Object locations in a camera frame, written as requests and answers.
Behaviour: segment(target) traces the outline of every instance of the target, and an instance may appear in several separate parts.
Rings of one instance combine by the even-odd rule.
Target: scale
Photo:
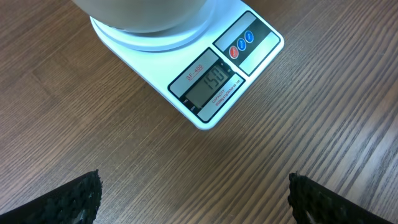
[[[220,121],[284,46],[240,0],[207,0],[183,24],[150,34],[91,23],[110,50],[202,130]]]

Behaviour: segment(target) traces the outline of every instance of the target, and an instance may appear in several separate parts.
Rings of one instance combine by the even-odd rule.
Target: scale platform
[[[185,25],[153,34],[91,23],[110,50],[202,130],[220,121],[284,47],[240,0],[208,0]]]

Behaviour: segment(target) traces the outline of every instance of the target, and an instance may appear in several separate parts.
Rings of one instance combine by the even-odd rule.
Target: tabletop
[[[0,2],[0,213],[99,169],[96,223],[295,223],[298,172],[398,223],[398,1],[247,0],[285,38],[200,131],[70,0]]]

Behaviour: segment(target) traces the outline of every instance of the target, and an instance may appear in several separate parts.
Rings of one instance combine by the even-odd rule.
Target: digital display screen
[[[203,78],[186,94],[197,108],[202,108],[206,101],[228,80],[228,74],[219,66],[213,66]]]

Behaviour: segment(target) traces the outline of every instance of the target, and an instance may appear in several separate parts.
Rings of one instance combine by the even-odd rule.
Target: brown wooden surface
[[[0,1],[0,213],[99,169],[97,223],[293,223],[299,171],[398,223],[398,1],[247,2],[285,48],[199,131],[71,1]]]

